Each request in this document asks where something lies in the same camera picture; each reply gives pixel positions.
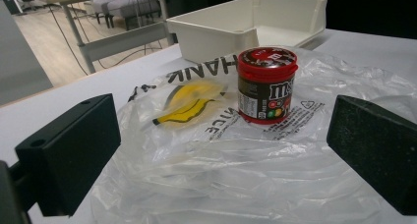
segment floor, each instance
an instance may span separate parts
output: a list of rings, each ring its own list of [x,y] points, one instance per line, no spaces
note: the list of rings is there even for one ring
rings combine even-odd
[[[100,24],[95,16],[87,16],[80,4],[73,5],[73,19],[85,43],[126,31],[123,19],[114,18],[115,28],[107,28],[104,18]],[[61,86],[84,77],[87,64],[77,46],[66,16],[59,6],[40,7],[26,10],[25,15],[14,15],[18,27],[27,40],[31,50],[54,86]],[[133,20],[131,26],[157,22],[152,19]],[[135,49],[109,56],[93,62],[97,72],[132,61],[167,47],[166,39]]]

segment white table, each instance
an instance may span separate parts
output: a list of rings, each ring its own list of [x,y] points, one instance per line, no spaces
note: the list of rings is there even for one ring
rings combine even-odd
[[[305,48],[326,53],[355,66],[373,66],[392,71],[417,84],[417,40],[360,34],[326,29]],[[181,57],[178,45],[141,59],[102,71],[72,84],[50,89],[38,95],[0,107],[0,159],[9,166],[18,159],[14,147],[79,102],[105,93],[113,93],[116,109],[123,106],[134,86],[195,65]],[[417,224],[417,217],[404,217],[384,205],[384,222]],[[89,196],[71,217],[42,217],[37,205],[30,210],[34,224],[94,223]]]

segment cable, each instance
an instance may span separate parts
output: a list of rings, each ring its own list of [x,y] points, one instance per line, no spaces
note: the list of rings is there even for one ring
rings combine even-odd
[[[59,30],[61,30],[61,33],[62,33],[62,35],[64,36],[65,41],[67,42],[68,48],[70,48],[71,53],[73,53],[74,58],[76,59],[76,61],[77,61],[78,65],[80,66],[80,69],[81,69],[81,70],[83,70],[83,72],[84,72],[84,73],[88,76],[89,74],[88,74],[88,73],[87,73],[87,72],[83,69],[83,67],[81,66],[80,61],[78,60],[78,58],[77,58],[76,54],[74,53],[73,48],[71,48],[71,45],[70,45],[70,43],[68,42],[68,39],[67,39],[67,37],[65,36],[64,31],[61,29],[61,26],[59,26],[58,21],[56,20],[55,14],[53,13],[53,11],[52,11],[52,9],[51,9],[51,7],[50,7],[50,6],[49,6],[49,10],[50,10],[50,12],[51,12],[51,14],[52,14],[52,16],[53,16],[53,19],[55,20],[56,25],[59,27]]]
[[[89,22],[89,24],[95,29],[95,31],[97,31],[97,33],[99,35],[101,35],[102,37],[107,37],[108,35],[105,35],[103,33],[100,32],[100,30],[89,20],[89,18],[87,18],[87,22]]]
[[[132,8],[135,9],[136,17],[137,17],[137,21],[138,21],[138,26],[140,28],[141,26],[144,25],[144,16],[142,15],[142,12],[141,12],[141,4],[140,4],[139,0],[136,0],[136,5],[137,5],[138,9],[135,9],[134,7],[132,7]]]
[[[126,60],[127,58],[129,58],[129,57],[131,57],[132,55],[134,55],[134,54],[136,54],[136,53],[138,53],[138,52],[140,52],[140,51],[143,51],[144,49],[139,49],[139,50],[136,50],[136,51],[134,51],[134,52],[132,52],[132,53],[130,53],[130,54],[128,54],[127,56],[125,56],[123,59],[121,59],[119,62],[117,62],[117,63],[115,63],[114,65],[112,65],[112,66],[110,66],[110,67],[104,67],[104,66],[102,66],[101,65],[101,67],[103,67],[104,69],[108,69],[108,68],[112,68],[112,67],[114,67],[114,66],[116,66],[116,65],[118,65],[118,64],[120,64],[120,63],[122,63],[124,60]]]
[[[81,22],[80,22],[80,18],[78,17],[77,12],[76,12],[76,10],[74,9],[73,4],[71,4],[71,8],[73,8],[74,15],[76,15],[76,19],[77,19],[77,21],[79,22],[80,28],[83,30],[83,34],[84,34],[84,36],[86,37],[86,40],[89,42],[89,37],[87,36],[86,31],[84,30],[84,27],[83,27],[83,25],[82,25],[82,24],[81,24]]]
[[[127,59],[127,58],[129,58],[130,56],[132,56],[133,54],[136,54],[136,53],[138,53],[139,51],[143,51],[143,50],[145,50],[145,53],[147,53],[147,46],[145,45],[145,48],[144,49],[140,49],[140,50],[137,50],[137,51],[135,51],[135,52],[133,52],[133,53],[131,53],[131,54],[129,54],[128,56],[126,56],[126,57],[124,57],[122,60],[120,60],[119,62],[117,62],[116,64],[114,64],[112,67],[114,67],[114,66],[116,66],[116,65],[118,65],[118,64],[120,64],[120,63],[122,63],[125,59]]]

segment white plastic tray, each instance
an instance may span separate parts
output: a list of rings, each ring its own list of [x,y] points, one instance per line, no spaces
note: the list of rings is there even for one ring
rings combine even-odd
[[[328,0],[234,0],[167,20],[185,59],[202,63],[260,45],[300,46],[326,27]]]

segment metal table leg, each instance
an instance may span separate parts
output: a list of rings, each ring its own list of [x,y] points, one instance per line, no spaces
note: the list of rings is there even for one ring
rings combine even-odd
[[[79,46],[80,51],[84,57],[84,60],[87,63],[89,72],[93,74],[95,73],[94,65],[92,64],[92,61],[90,60],[88,53],[86,53],[86,50],[84,49],[86,45],[83,43],[83,40],[81,39],[80,33],[78,32],[78,29],[76,27],[76,23],[74,22],[72,18],[70,9],[68,8],[68,5],[62,5],[62,8],[64,10],[65,16],[67,17],[68,23],[70,24],[71,30],[73,31],[74,37],[77,40],[77,45]]]
[[[172,34],[168,31],[168,24],[166,23],[166,19],[168,19],[168,9],[166,8],[166,0],[159,0],[159,3],[160,10],[162,11],[162,20],[165,25],[166,39],[168,41],[168,45],[173,45],[174,39],[172,38]]]

